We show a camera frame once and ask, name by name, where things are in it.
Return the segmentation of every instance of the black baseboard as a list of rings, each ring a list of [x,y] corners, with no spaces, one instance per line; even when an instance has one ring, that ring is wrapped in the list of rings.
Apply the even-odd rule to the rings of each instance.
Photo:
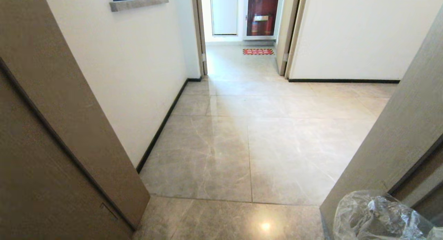
[[[201,82],[201,76],[200,78],[188,78],[188,82]]]
[[[289,82],[399,83],[400,80],[372,80],[372,79],[289,79]]]
[[[177,102],[179,101],[180,96],[182,95],[183,90],[184,90],[185,87],[186,87],[186,84],[187,84],[188,82],[200,82],[200,81],[201,81],[201,78],[200,78],[200,79],[198,79],[198,78],[195,78],[195,79],[193,79],[193,78],[188,78],[188,79],[185,81],[185,83],[183,84],[182,88],[181,88],[180,91],[179,91],[179,94],[177,95],[177,97],[175,97],[174,102],[172,103],[171,107],[169,108],[168,113],[166,114],[165,118],[163,119],[162,123],[160,124],[160,127],[159,127],[159,129],[157,130],[157,133],[155,133],[153,139],[151,140],[149,146],[147,147],[146,152],[144,153],[143,157],[141,158],[139,164],[137,165],[136,170],[137,170],[138,173],[141,172],[141,169],[143,168],[144,163],[146,163],[147,158],[149,157],[150,153],[152,152],[152,149],[154,148],[155,143],[156,143],[157,140],[159,139],[159,136],[160,136],[160,134],[162,133],[162,130],[163,130],[163,128],[164,128],[165,125],[166,125],[166,122],[168,121],[169,117],[171,116],[172,111],[174,110],[175,105],[176,105]]]

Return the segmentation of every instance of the red floor mat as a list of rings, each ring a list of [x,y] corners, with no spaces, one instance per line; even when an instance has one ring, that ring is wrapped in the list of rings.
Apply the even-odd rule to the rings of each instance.
[[[243,54],[274,54],[271,49],[243,49]]]

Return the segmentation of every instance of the plastic bag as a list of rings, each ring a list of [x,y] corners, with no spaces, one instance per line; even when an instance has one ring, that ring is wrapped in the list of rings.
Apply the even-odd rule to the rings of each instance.
[[[335,240],[440,240],[435,228],[415,210],[389,194],[356,191],[339,202],[334,219]]]

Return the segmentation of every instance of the brown door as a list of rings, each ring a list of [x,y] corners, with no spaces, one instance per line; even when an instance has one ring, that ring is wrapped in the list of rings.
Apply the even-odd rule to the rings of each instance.
[[[130,239],[129,225],[0,71],[0,238]]]
[[[0,28],[0,57],[10,76],[90,181],[136,229],[149,193],[77,65],[46,0],[0,0]]]

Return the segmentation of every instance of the corridor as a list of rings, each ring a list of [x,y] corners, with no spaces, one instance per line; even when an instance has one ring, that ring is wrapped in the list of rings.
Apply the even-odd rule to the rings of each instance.
[[[396,84],[289,83],[275,55],[243,48],[207,47],[209,75],[187,84],[141,171],[154,198],[135,239],[323,238],[318,206]]]

